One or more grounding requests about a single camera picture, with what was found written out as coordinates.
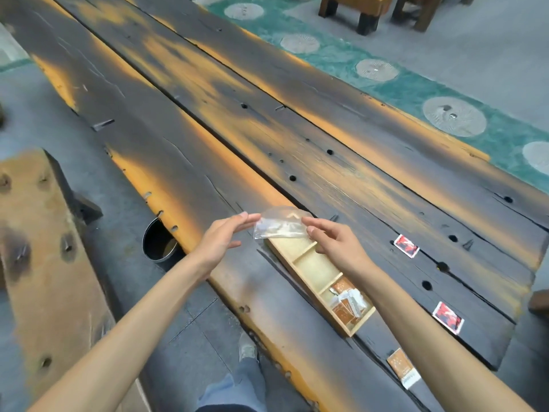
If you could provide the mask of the person's right hand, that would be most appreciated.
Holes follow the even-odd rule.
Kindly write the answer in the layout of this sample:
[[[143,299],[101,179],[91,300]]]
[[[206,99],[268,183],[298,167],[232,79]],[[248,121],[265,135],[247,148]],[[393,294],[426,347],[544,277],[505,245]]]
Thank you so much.
[[[361,284],[367,274],[376,269],[375,264],[363,249],[350,227],[345,224],[303,217],[306,227],[318,227],[328,235],[328,250],[324,254],[353,284]]]

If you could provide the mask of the person's left hand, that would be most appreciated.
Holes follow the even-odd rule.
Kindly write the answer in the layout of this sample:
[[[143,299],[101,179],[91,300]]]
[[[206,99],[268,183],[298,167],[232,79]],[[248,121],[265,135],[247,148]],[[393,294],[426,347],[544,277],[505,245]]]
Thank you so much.
[[[242,212],[214,221],[189,254],[196,276],[206,279],[229,250],[226,249],[227,241],[236,240],[233,238],[236,233],[253,227],[260,217],[259,213]]]

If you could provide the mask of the clear plastic bag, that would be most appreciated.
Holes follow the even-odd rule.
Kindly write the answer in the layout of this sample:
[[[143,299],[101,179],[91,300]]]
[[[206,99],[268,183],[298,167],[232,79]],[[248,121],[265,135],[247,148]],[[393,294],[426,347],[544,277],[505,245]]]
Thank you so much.
[[[308,234],[303,217],[312,217],[312,214],[297,207],[271,207],[261,213],[253,229],[253,239],[306,238]]]

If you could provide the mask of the person's right forearm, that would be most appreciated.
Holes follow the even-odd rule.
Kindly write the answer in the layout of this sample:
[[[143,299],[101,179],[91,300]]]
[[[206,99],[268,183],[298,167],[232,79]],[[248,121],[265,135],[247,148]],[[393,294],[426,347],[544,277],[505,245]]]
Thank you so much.
[[[380,268],[360,262],[356,284],[445,412],[535,412]]]

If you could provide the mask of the person's left forearm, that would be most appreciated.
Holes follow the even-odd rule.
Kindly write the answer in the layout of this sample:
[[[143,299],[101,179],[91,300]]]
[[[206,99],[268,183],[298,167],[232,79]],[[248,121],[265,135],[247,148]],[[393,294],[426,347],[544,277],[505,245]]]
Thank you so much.
[[[185,257],[27,412],[115,412],[188,296],[218,264],[204,254]]]

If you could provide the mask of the wooden divided tray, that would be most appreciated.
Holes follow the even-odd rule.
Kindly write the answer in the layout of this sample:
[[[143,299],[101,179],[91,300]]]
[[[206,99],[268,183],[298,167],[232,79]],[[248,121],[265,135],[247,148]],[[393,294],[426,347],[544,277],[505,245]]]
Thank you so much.
[[[292,277],[304,287],[314,306],[340,336],[353,337],[356,331],[375,313],[376,309],[370,299],[360,291],[370,304],[370,308],[362,318],[357,318],[355,325],[347,327],[334,315],[332,307],[340,299],[339,295],[330,290],[330,287],[340,277],[346,276],[331,263],[326,255],[315,251],[316,242],[309,238],[277,238],[266,239],[265,242]]]

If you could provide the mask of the white sachet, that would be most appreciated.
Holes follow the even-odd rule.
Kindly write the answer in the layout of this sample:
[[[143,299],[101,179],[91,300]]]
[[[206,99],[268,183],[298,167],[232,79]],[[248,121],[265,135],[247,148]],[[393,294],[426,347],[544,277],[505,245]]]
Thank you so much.
[[[339,295],[341,302],[348,302],[350,310],[356,318],[362,318],[370,308],[362,293],[356,288],[349,288]]]

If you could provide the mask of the round metal bin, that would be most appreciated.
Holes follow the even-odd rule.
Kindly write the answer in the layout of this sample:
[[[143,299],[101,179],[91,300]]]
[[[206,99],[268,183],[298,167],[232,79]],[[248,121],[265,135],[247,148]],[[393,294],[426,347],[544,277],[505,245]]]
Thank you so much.
[[[149,260],[163,263],[177,252],[178,246],[176,239],[158,217],[148,224],[142,237],[142,251]]]

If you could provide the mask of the red and white packet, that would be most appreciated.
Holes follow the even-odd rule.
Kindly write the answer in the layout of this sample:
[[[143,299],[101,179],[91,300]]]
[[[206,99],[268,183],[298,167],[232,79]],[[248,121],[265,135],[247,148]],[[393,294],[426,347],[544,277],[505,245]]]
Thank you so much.
[[[453,311],[445,302],[438,302],[431,315],[452,334],[459,335],[461,332],[464,319]]]
[[[398,237],[393,241],[393,245],[411,259],[413,259],[420,250],[418,245],[402,234],[398,235]]]

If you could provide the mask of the person's grey shoe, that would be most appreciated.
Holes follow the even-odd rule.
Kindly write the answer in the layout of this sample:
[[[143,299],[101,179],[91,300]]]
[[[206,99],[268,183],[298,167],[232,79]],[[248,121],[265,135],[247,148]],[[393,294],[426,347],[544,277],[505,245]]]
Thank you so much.
[[[247,359],[258,361],[257,345],[245,331],[240,334],[238,342],[238,357],[240,363]]]

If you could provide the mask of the person's blue jeans leg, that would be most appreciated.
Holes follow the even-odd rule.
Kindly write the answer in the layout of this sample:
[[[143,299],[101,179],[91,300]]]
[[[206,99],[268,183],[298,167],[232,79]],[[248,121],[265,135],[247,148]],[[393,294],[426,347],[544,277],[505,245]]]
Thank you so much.
[[[233,373],[209,384],[195,412],[267,412],[266,381],[258,359],[242,359]]]

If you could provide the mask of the orange and white packet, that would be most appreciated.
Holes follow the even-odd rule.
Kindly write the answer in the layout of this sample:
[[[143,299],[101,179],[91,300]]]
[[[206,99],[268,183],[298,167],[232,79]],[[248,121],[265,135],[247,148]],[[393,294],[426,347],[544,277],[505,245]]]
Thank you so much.
[[[413,366],[401,347],[388,356],[387,363],[405,390],[409,390],[422,380],[418,370]]]

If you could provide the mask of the green runner with round discs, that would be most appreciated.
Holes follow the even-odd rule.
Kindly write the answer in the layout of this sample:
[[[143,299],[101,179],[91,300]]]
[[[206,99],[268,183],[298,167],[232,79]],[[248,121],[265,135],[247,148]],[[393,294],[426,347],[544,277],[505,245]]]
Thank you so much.
[[[195,0],[264,41],[488,154],[549,194],[549,31],[521,0],[443,0],[426,33],[321,0]]]

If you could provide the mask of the light wooden bench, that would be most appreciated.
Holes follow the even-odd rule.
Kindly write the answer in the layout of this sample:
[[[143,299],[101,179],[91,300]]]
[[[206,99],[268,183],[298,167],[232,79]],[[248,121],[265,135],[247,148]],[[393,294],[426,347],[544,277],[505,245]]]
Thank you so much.
[[[36,402],[115,325],[81,239],[85,228],[44,149],[0,160],[0,282]]]

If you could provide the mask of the wooden stool with dark legs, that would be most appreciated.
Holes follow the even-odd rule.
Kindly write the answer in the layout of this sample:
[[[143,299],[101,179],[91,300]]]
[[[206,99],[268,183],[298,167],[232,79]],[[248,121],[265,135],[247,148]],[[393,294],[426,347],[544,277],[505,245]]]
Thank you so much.
[[[380,18],[385,15],[393,0],[321,0],[319,17],[334,16],[338,6],[343,5],[360,13],[356,32],[360,35],[368,35],[377,31]]]

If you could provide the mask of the brown wooden stool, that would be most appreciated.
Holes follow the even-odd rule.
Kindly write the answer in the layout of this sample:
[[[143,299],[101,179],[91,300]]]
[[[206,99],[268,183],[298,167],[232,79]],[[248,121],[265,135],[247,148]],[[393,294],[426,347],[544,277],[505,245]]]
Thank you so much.
[[[397,0],[391,21],[403,24],[415,20],[413,29],[425,33],[443,0]]]

